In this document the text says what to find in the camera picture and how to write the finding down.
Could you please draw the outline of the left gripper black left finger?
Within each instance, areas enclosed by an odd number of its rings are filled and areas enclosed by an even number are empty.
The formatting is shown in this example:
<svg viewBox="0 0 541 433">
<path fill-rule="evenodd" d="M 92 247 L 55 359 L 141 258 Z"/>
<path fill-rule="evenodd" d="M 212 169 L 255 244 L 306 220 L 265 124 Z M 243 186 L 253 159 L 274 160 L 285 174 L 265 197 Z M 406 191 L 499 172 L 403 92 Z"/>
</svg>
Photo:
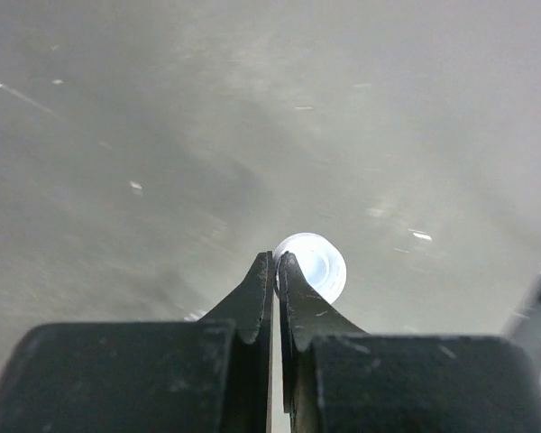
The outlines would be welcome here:
<svg viewBox="0 0 541 433">
<path fill-rule="evenodd" d="M 0 432 L 267 432 L 274 261 L 195 321 L 50 323 L 0 375 Z"/>
</svg>

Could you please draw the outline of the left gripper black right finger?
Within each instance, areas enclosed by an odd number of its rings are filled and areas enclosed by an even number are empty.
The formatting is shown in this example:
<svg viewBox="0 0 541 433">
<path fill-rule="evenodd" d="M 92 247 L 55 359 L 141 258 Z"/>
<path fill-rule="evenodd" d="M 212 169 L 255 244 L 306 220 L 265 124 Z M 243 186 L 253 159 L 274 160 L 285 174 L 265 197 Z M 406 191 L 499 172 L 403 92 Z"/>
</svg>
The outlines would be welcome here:
<svg viewBox="0 0 541 433">
<path fill-rule="evenodd" d="M 295 432 L 541 432 L 541 383 L 500 336 L 374 335 L 278 261 L 283 408 Z"/>
</svg>

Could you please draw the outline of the white bottle cap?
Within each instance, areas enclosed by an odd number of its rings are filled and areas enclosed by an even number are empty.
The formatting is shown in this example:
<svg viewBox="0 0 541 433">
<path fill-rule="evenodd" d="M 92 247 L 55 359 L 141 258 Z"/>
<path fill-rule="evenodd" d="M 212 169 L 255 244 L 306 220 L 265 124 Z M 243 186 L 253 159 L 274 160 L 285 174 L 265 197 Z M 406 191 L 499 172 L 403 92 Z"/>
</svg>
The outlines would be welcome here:
<svg viewBox="0 0 541 433">
<path fill-rule="evenodd" d="M 339 250 L 321 235 L 297 233 L 284 239 L 274 250 L 278 260 L 284 253 L 295 254 L 310 286 L 329 304 L 342 294 L 347 279 L 345 260 Z"/>
</svg>

